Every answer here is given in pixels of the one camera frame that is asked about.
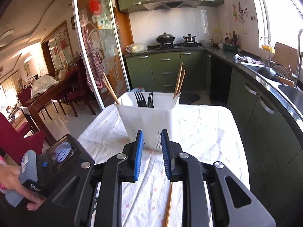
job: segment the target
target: glass jar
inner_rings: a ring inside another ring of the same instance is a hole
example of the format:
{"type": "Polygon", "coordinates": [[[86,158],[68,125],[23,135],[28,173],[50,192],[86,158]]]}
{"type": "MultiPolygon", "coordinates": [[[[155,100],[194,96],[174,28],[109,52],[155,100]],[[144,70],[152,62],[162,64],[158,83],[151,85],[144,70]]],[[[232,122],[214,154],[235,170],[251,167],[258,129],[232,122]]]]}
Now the glass jar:
{"type": "Polygon", "coordinates": [[[214,30],[214,46],[218,46],[221,43],[220,30],[214,30]]]}

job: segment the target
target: faucet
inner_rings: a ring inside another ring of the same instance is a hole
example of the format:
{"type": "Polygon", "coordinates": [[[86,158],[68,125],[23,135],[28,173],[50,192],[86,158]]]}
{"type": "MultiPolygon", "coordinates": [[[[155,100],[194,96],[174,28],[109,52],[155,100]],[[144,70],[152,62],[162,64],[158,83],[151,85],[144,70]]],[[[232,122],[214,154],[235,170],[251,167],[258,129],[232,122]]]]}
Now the faucet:
{"type": "Polygon", "coordinates": [[[300,73],[300,69],[301,69],[301,65],[302,65],[302,61],[300,61],[300,58],[301,58],[300,38],[301,38],[302,32],[303,32],[303,29],[299,30],[299,35],[298,35],[298,54],[297,54],[297,69],[296,69],[296,75],[293,76],[294,87],[297,87],[298,77],[299,77],[299,73],[300,73]]]}
{"type": "Polygon", "coordinates": [[[261,37],[260,41],[261,41],[262,38],[266,38],[268,40],[268,42],[269,42],[269,57],[268,57],[267,65],[268,65],[268,67],[270,67],[270,62],[272,61],[272,59],[270,58],[270,51],[272,49],[272,42],[269,40],[268,37],[261,37]]]}

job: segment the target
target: black mat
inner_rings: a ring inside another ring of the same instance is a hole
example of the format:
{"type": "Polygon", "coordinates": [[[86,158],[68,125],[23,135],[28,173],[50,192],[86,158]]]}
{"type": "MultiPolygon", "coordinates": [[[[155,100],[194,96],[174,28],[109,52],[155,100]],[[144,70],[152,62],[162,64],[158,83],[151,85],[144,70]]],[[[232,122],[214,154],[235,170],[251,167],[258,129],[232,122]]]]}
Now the black mat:
{"type": "Polygon", "coordinates": [[[179,99],[179,104],[192,104],[200,99],[201,99],[201,97],[196,94],[181,93],[180,99],[179,99]]]}

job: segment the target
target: floral tablecloth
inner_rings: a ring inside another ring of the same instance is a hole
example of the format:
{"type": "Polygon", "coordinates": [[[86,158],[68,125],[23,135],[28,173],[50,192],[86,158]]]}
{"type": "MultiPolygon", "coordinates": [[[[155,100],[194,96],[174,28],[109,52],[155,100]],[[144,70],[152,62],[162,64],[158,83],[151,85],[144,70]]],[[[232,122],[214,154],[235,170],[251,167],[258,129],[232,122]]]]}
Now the floral tablecloth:
{"type": "MultiPolygon", "coordinates": [[[[223,162],[249,188],[244,148],[228,109],[179,105],[179,124],[184,152],[208,164],[223,162]]],[[[124,145],[131,142],[114,104],[99,114],[78,141],[96,164],[122,152],[124,145]]],[[[122,226],[162,227],[169,185],[162,154],[144,149],[138,182],[122,184],[122,226]]],[[[175,182],[169,226],[181,226],[181,221],[182,183],[175,182]]]]}

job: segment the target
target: range hood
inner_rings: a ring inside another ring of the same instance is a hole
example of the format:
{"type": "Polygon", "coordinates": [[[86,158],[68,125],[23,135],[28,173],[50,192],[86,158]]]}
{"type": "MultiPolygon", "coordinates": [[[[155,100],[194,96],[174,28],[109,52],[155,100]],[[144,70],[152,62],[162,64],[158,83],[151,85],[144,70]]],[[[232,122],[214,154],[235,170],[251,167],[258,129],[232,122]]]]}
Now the range hood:
{"type": "Polygon", "coordinates": [[[142,5],[149,11],[163,8],[193,7],[196,8],[203,0],[151,0],[142,5]]]}

